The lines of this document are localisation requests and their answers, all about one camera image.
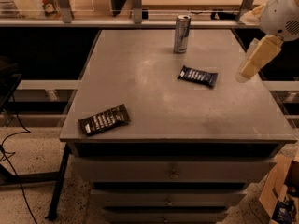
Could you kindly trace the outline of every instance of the gray tabletop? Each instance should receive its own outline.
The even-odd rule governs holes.
[[[173,53],[174,30],[103,30],[62,128],[65,142],[269,142],[296,136],[259,76],[235,81],[244,51],[230,30],[191,30]],[[217,72],[213,89],[178,79],[182,65]],[[84,119],[125,104],[127,126],[88,137]]]

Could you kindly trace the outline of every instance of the black packet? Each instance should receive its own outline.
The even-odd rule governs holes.
[[[129,124],[129,122],[131,122],[130,117],[124,104],[78,120],[80,129],[88,136],[102,133],[117,126]]]
[[[183,65],[178,75],[178,79],[206,85],[213,88],[216,84],[218,73],[196,70]]]

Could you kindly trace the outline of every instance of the box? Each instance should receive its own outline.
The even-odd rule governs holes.
[[[287,196],[287,183],[299,187],[299,151],[296,154],[295,161],[283,155],[276,155],[276,166],[270,171],[260,196],[260,203],[264,210],[271,217],[269,224],[278,224],[273,215],[277,207],[278,201],[283,202]]]

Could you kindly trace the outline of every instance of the soda can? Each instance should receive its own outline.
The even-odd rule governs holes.
[[[187,15],[178,15],[176,19],[175,31],[175,53],[184,53],[187,50],[191,17]]]

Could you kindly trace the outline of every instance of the concrete floor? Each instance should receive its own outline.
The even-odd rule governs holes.
[[[31,131],[30,133],[12,136],[4,144],[6,152],[16,152],[10,160],[18,174],[57,171],[64,150],[64,143],[59,141],[60,128],[29,127],[28,129]],[[19,131],[22,131],[22,128],[0,128],[0,139],[3,140],[7,135]],[[294,158],[298,145],[299,143],[286,145],[281,153]],[[70,156],[58,206],[58,218],[55,221],[45,219],[49,212],[55,183],[24,185],[28,203],[37,223],[106,224],[93,201],[89,199],[89,184],[78,177],[73,169],[72,160],[73,157]],[[1,164],[12,172],[6,161],[2,161]],[[268,223],[269,217],[258,201],[265,179],[266,177],[261,183],[249,185],[248,195],[238,206],[228,210],[229,215],[222,224]],[[19,185],[0,187],[0,206],[1,224],[34,223],[25,205]]]

